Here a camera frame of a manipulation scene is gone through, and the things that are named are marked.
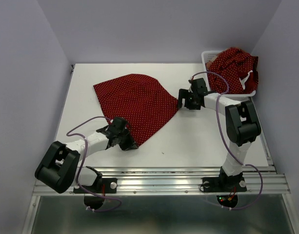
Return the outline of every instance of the red fabric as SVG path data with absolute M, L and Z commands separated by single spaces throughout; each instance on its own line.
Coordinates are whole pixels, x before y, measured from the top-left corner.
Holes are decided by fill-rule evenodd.
M 259 83 L 257 65 L 258 57 L 238 48 L 229 48 L 218 55 L 210 65 L 209 71 L 226 79 L 230 88 L 229 94 L 250 94 L 257 89 Z M 243 89 L 239 79 L 243 80 L 251 70 L 253 72 L 250 73 Z M 208 80 L 211 90 L 218 93 L 226 91 L 226 84 L 219 77 L 208 74 Z
M 177 112 L 178 100 L 152 77 L 130 74 L 94 85 L 104 115 L 123 117 L 131 135 L 142 145 Z

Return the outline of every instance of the white enclosure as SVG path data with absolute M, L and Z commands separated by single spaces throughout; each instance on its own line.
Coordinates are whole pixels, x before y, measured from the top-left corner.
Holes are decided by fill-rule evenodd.
M 0 234 L 22 231 L 71 64 L 200 63 L 230 46 L 259 56 L 254 101 L 299 212 L 299 0 L 0 0 Z

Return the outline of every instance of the cable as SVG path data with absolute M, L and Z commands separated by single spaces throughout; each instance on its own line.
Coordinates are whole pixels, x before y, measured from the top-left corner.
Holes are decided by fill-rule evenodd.
M 223 95 L 223 94 L 227 94 L 227 93 L 229 92 L 229 85 L 228 85 L 226 79 L 224 79 L 224 77 L 220 76 L 219 74 L 217 74 L 217 73 L 215 73 L 215 72 L 208 72 L 208 71 L 206 71 L 206 72 L 198 72 L 198 73 L 196 73 L 196 74 L 194 74 L 194 75 L 192 76 L 192 79 L 191 79 L 191 80 L 193 80 L 193 79 L 195 78 L 196 75 L 204 74 L 204 73 L 213 74 L 213 75 L 215 75 L 215 76 L 220 77 L 220 78 L 224 81 L 224 83 L 226 84 L 226 87 L 227 87 L 227 88 L 226 88 L 226 91 L 225 91 L 224 93 L 221 93 L 221 95 Z
M 106 194 L 105 194 L 105 184 L 102 185 L 101 192 L 102 192 L 103 196 L 106 196 Z
M 231 193 L 229 194 L 229 197 L 227 200 L 231 201 L 234 197 L 235 197 L 235 194 L 236 194 L 236 187 L 234 187 L 234 194 L 232 195 L 231 197 L 231 194 L 233 193 L 233 191 L 231 191 Z
M 219 121 L 219 98 L 221 97 L 221 95 L 224 95 L 224 94 L 227 94 L 228 93 L 228 91 L 229 91 L 229 85 L 228 85 L 228 83 L 227 83 L 227 81 L 224 79 L 224 77 L 222 77 L 222 76 L 220 76 L 219 74 L 216 74 L 216 73 L 214 73 L 214 72 L 208 72 L 208 71 L 206 71 L 206 72 L 198 72 L 198 73 L 196 73 L 196 74 L 194 74 L 193 76 L 192 76 L 192 80 L 194 79 L 194 77 L 196 76 L 196 75 L 199 75 L 199 74 L 203 74 L 203 73 L 210 73 L 210 74 L 213 74 L 213 75 L 215 75 L 215 76 L 218 76 L 218 77 L 220 77 L 224 82 L 225 82 L 225 84 L 227 85 L 227 89 L 226 89 L 226 91 L 224 92 L 224 93 L 221 93 L 220 95 L 218 95 L 218 98 L 217 98 L 217 102 L 216 102 L 216 115 L 217 115 L 217 121 L 218 121 L 218 127 L 219 127 L 219 133 L 220 133 L 220 135 L 221 135 L 221 138 L 222 138 L 222 141 L 223 141 L 223 144 L 224 144 L 224 146 L 225 146 L 225 148 L 226 148 L 226 150 L 228 151 L 228 153 L 240 164 L 240 165 L 242 165 L 242 166 L 250 166 L 250 167 L 253 167 L 256 171 L 257 171 L 257 173 L 259 174 L 259 176 L 260 176 L 260 180 L 261 180 L 261 187 L 260 187 L 260 191 L 259 191 L 259 194 L 258 194 L 258 196 L 257 196 L 257 198 L 253 201 L 253 202 L 251 202 L 251 203 L 249 203 L 248 205 L 245 205 L 245 206 L 242 206 L 242 207 L 236 207 L 236 208 L 230 208 L 230 207 L 226 207 L 226 206 L 221 206 L 221 205 L 219 205 L 219 206 L 221 206 L 222 208 L 227 208 L 227 209 L 229 209 L 229 210 L 243 210 L 243 209 L 246 209 L 246 208 L 248 208 L 249 206 L 252 206 L 254 203 L 256 203 L 258 200 L 259 200 L 259 198 L 260 198 L 260 196 L 261 196 L 261 194 L 262 194 L 262 190 L 263 190 L 263 178 L 262 178 L 262 174 L 261 174 L 261 172 L 258 170 L 258 168 L 256 167 L 256 166 L 254 166 L 254 165 L 252 165 L 252 164 L 243 164 L 233 153 L 232 153 L 232 151 L 228 148 L 228 145 L 227 145 L 227 143 L 226 143 L 226 141 L 225 141 L 225 139 L 224 139 L 224 135 L 223 135 L 223 131 L 222 131 L 222 127 L 221 127 L 221 123 L 220 123 L 220 121 Z
M 97 119 L 97 118 L 105 118 L 106 120 L 108 121 L 111 121 L 111 119 L 107 118 L 107 117 L 104 117 L 104 116 L 97 116 L 97 117 L 93 117 L 91 119 L 88 119 L 87 121 L 83 122 L 82 124 L 78 125 L 77 127 L 71 129 L 67 134 L 66 136 L 67 137 L 72 137 L 72 136 L 80 136 L 84 139 L 84 142 L 85 142 L 85 148 L 84 148 L 84 153 L 83 153 L 83 159 L 82 159 L 82 162 L 81 162 L 81 165 L 79 167 L 79 171 L 77 173 L 77 176 L 76 176 L 76 183 L 77 185 L 83 190 L 85 191 L 86 193 L 88 194 L 91 194 L 93 196 L 96 196 L 96 197 L 100 197 L 100 198 L 103 198 L 103 199 L 109 199 L 109 200 L 115 200 L 115 201 L 118 201 L 118 205 L 117 206 L 114 206 L 112 208 L 109 208 L 109 209 L 104 209 L 104 210 L 95 210 L 95 209 L 91 209 L 90 207 L 86 206 L 86 209 L 87 210 L 90 210 L 90 211 L 93 211 L 93 212 L 106 212 L 106 211 L 112 211 L 116 208 L 118 208 L 119 206 L 121 206 L 122 204 L 122 201 L 119 199 L 119 198 L 114 198 L 114 197 L 106 197 L 106 196 L 102 196 L 102 195 L 98 195 L 96 193 L 93 193 L 91 191 L 89 191 L 88 189 L 84 188 L 80 183 L 79 183 L 79 176 L 80 176 L 80 173 L 81 173 L 81 170 L 82 170 L 82 167 L 84 165 L 84 161 L 85 161 L 85 158 L 86 158 L 86 155 L 87 155 L 87 149 L 88 149 L 88 142 L 87 142 L 87 139 L 86 137 L 81 134 L 81 133 L 71 133 L 73 132 L 74 130 L 78 129 L 79 127 L 83 126 L 84 124 L 94 120 L 94 119 Z

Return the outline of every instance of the metal panel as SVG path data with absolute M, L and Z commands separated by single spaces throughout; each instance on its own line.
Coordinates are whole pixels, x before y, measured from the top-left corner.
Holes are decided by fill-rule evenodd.
M 215 202 L 214 196 L 206 197 Z M 240 196 L 239 205 L 255 195 Z M 123 197 L 113 212 L 86 211 L 83 197 L 42 197 L 33 234 L 293 234 L 281 195 L 263 195 L 252 207 L 226 211 L 205 197 Z
M 40 202 L 39 196 L 32 196 L 28 213 L 26 216 L 26 220 L 24 222 L 22 234 L 30 234 L 32 232 L 32 227 L 37 214 L 39 202 Z
M 296 207 L 292 201 L 291 194 L 283 194 L 283 200 L 285 202 L 285 206 L 289 215 L 289 219 L 291 220 L 292 227 L 295 231 L 295 234 L 299 234 L 299 215 L 297 213 Z

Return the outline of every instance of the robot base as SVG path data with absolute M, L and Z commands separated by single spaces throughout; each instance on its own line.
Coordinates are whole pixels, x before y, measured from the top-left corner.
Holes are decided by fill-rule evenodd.
M 115 194 L 117 192 L 117 180 L 118 180 L 117 178 L 103 178 L 101 182 L 99 182 L 98 184 L 94 183 L 92 186 L 83 185 L 83 187 L 93 193 L 101 194 L 102 187 L 105 186 L 104 192 L 106 194 Z M 85 194 L 86 192 L 83 191 L 81 188 L 78 188 L 78 189 L 73 189 L 73 193 Z
M 247 187 L 242 187 L 239 183 L 232 187 L 221 186 L 218 177 L 204 177 L 202 178 L 202 182 L 203 184 L 200 186 L 200 191 L 204 193 L 229 193 L 234 187 L 236 187 L 237 192 L 247 191 Z

